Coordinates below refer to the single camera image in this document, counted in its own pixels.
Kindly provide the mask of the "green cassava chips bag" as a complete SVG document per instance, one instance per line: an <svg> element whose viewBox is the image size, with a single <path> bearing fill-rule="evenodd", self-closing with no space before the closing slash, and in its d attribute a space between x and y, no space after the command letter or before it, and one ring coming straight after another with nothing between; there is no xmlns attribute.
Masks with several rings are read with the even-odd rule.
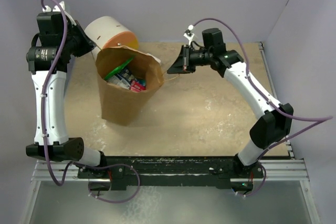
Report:
<svg viewBox="0 0 336 224"><path fill-rule="evenodd" d="M112 76L114 76L115 74L119 73L121 70L123 70L132 60L134 57L129 58L128 60L126 60L124 63L122 63L121 65L117 66L115 69L113 69L112 71L110 71L105 77L104 80L108 81Z"/></svg>

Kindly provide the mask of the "blue Burts chips bag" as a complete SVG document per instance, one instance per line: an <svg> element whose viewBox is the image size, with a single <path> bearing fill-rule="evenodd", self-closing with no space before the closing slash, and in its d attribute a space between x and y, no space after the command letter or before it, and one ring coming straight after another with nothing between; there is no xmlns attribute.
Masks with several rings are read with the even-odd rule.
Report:
<svg viewBox="0 0 336 224"><path fill-rule="evenodd" d="M112 76L107 82L130 90L131 82L132 80L135 80L135 79L136 77L129 70L129 68L125 67L119 73Z"/></svg>

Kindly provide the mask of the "brown paper bag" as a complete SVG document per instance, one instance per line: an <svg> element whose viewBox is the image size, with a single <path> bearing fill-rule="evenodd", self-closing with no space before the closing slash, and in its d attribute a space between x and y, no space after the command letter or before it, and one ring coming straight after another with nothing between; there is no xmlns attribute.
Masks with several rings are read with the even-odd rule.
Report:
<svg viewBox="0 0 336 224"><path fill-rule="evenodd" d="M164 84L164 72L151 55L120 46L98 53L96 69L101 117L128 125Z"/></svg>

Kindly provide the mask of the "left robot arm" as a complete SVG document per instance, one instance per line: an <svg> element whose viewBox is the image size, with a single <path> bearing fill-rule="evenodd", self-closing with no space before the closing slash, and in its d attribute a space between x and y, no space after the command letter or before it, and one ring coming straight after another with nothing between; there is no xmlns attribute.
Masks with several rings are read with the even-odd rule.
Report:
<svg viewBox="0 0 336 224"><path fill-rule="evenodd" d="M69 137L65 122L64 94L68 63L95 46L77 21L61 12L37 15L39 32L33 37L26 60L36 95L36 132L26 154L44 161L72 161L90 166L96 178L108 172L102 151L86 147L81 137Z"/></svg>

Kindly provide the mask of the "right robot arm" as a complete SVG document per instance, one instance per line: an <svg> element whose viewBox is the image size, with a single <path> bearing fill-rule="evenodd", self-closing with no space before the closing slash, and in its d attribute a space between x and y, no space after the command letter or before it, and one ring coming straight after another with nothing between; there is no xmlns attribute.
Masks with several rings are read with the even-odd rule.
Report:
<svg viewBox="0 0 336 224"><path fill-rule="evenodd" d="M278 143L290 132L293 107L281 104L246 69L247 63L235 50L227 50L223 35L218 28L202 32L203 46L194 48L193 26L184 32L188 43L181 47L175 62L168 68L168 74L193 73L198 66L210 66L229 81L242 95L252 109L257 122L249 131L250 139L245 147L234 156L233 170L238 177L251 173L262 153L272 144Z"/></svg>

